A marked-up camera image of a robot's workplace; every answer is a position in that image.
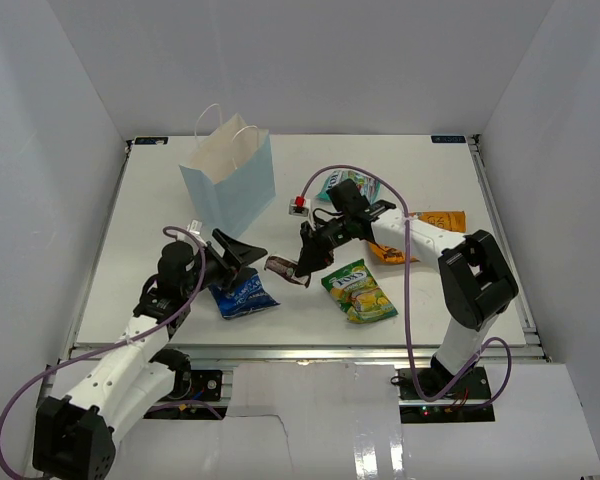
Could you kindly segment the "brown chocolate bar wrapper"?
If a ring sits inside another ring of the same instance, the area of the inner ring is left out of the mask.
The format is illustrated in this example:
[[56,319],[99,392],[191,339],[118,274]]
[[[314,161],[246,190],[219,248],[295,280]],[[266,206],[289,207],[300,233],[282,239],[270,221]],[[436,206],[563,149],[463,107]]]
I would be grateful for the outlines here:
[[298,264],[296,261],[278,256],[270,255],[264,264],[264,270],[270,271],[286,282],[308,288],[311,282],[311,275],[298,276]]

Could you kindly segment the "blue Kettle chips bag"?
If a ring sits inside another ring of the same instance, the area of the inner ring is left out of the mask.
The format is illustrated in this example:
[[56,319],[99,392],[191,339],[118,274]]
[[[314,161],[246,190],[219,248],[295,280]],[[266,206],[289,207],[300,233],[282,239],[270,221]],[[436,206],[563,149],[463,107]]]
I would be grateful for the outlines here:
[[210,285],[213,296],[223,319],[250,315],[280,305],[262,285],[256,269],[246,268],[237,277],[237,283],[229,290],[222,290],[217,285]]

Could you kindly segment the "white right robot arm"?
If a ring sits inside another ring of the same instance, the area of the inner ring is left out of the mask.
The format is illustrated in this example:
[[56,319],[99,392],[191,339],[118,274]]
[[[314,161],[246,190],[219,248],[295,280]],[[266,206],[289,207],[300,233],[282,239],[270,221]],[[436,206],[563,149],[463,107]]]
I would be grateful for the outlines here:
[[434,269],[451,319],[429,370],[415,383],[424,396],[457,397],[468,385],[466,372],[477,363],[491,326],[519,293],[497,241],[484,230],[453,232],[409,216],[389,201],[370,202],[350,179],[332,187],[328,196],[334,207],[329,220],[314,218],[302,197],[290,206],[291,213],[306,218],[296,275],[326,269],[335,249],[352,240],[399,249]]

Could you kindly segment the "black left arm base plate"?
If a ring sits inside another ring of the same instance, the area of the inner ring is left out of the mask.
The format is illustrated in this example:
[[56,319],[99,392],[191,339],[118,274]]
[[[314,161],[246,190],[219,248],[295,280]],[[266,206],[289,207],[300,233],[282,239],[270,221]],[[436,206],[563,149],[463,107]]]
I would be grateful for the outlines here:
[[215,402],[221,399],[223,372],[221,370],[189,370],[176,375],[172,400],[201,400]]

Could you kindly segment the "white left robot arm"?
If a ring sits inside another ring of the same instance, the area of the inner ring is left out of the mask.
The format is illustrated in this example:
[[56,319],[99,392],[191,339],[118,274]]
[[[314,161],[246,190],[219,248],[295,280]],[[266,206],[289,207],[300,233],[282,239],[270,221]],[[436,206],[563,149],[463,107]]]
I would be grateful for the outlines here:
[[156,361],[186,320],[198,293],[227,290],[265,257],[266,249],[214,230],[200,242],[167,227],[156,273],[139,296],[120,340],[99,352],[94,368],[63,397],[46,398],[35,418],[33,467],[57,479],[103,479],[121,440],[160,399],[179,399],[191,374]]

